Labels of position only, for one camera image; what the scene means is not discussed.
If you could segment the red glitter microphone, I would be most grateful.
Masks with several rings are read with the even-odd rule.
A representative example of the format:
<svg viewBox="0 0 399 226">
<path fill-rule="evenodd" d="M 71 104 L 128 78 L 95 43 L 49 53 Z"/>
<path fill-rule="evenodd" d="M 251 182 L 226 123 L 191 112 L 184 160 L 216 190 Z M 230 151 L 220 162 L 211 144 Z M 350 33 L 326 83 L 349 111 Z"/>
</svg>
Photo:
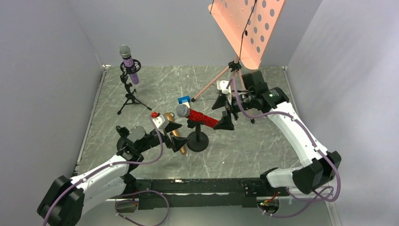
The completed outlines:
<svg viewBox="0 0 399 226">
<path fill-rule="evenodd" d="M 197 112 L 184 104 L 178 104 L 175 107 L 175 113 L 180 118 L 187 118 L 194 122 L 201 122 L 210 128 L 213 128 L 219 122 L 218 120 L 211 118 L 201 112 Z"/>
</svg>

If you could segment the black round-base mic stand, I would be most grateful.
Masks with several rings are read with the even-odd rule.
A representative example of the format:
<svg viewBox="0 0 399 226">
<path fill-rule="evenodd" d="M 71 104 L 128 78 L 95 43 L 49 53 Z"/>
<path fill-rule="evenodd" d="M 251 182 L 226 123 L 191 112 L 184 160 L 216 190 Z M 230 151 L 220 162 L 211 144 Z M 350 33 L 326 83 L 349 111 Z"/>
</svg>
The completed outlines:
<svg viewBox="0 0 399 226">
<path fill-rule="evenodd" d="M 192 120 L 187 120 L 187 127 L 195 129 L 188 135 L 189 141 L 187 142 L 187 147 L 193 152 L 202 152 L 208 147 L 209 139 L 208 136 L 201 131 L 201 126 L 204 125 L 203 122 L 197 122 Z"/>
</svg>

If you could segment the black tripod shock-mount stand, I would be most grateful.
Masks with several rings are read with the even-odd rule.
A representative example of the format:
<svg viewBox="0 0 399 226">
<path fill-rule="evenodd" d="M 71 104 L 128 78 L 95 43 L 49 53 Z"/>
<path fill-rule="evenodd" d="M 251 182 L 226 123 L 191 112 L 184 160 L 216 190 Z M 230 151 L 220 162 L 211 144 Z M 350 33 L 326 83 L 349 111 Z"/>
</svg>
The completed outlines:
<svg viewBox="0 0 399 226">
<path fill-rule="evenodd" d="M 140 100 L 138 100 L 135 96 L 136 89 L 131 90 L 133 87 L 133 84 L 131 82 L 128 83 L 128 78 L 130 78 L 130 73 L 128 73 L 128 69 L 125 67 L 124 62 L 120 64 L 120 70 L 122 74 L 120 75 L 120 80 L 124 84 L 124 88 L 126 90 L 125 98 L 126 101 L 122 105 L 122 107 L 117 111 L 117 115 L 120 115 L 122 113 L 122 110 L 125 106 L 127 105 L 143 105 L 145 106 L 148 110 L 152 110 L 149 106 L 146 104 L 142 103 Z"/>
</svg>

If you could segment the purple glitter microphone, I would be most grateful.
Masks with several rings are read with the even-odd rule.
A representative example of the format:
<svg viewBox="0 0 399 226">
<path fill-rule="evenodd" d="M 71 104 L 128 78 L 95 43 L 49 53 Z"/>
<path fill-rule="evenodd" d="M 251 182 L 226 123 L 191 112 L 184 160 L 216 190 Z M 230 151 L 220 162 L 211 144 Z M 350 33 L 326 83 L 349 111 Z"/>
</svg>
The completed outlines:
<svg viewBox="0 0 399 226">
<path fill-rule="evenodd" d="M 123 59 L 123 64 L 126 68 L 128 76 L 131 78 L 134 85 L 139 84 L 139 78 L 136 71 L 135 62 L 131 56 L 130 47 L 127 45 L 121 45 L 119 48 L 120 56 Z"/>
</svg>

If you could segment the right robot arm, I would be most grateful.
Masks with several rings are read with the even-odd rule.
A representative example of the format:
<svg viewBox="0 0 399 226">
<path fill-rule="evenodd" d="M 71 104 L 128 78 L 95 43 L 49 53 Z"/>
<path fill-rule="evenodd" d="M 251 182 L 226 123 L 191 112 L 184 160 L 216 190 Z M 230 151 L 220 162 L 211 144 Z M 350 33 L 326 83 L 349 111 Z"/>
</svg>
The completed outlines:
<svg viewBox="0 0 399 226">
<path fill-rule="evenodd" d="M 297 168 L 273 168 L 260 175 L 263 189 L 296 188 L 309 194 L 333 180 L 341 163 L 337 151 L 331 152 L 307 129 L 296 114 L 293 104 L 279 88 L 269 88 L 260 71 L 242 76 L 245 89 L 232 90 L 232 81 L 217 81 L 218 98 L 213 109 L 225 108 L 215 129 L 233 130 L 233 119 L 238 113 L 256 109 L 269 118 L 293 147 L 301 166 Z"/>
</svg>

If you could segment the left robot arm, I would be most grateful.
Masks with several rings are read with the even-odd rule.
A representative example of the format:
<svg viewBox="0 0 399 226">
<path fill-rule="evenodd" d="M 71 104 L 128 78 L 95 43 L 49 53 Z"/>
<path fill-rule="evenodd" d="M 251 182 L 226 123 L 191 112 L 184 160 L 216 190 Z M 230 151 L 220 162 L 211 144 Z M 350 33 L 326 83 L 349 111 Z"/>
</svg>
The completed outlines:
<svg viewBox="0 0 399 226">
<path fill-rule="evenodd" d="M 150 120 L 154 128 L 149 133 L 141 126 L 132 129 L 116 126 L 120 138 L 113 157 L 83 174 L 56 178 L 37 208 L 43 225 L 76 225 L 87 211 L 122 195 L 132 186 L 135 179 L 130 173 L 137 166 L 152 164 L 162 156 L 160 153 L 154 160 L 144 161 L 143 152 L 157 146 L 177 152 L 188 142 L 188 138 L 172 133 L 181 128 L 181 124 L 164 119 L 162 115 Z"/>
</svg>

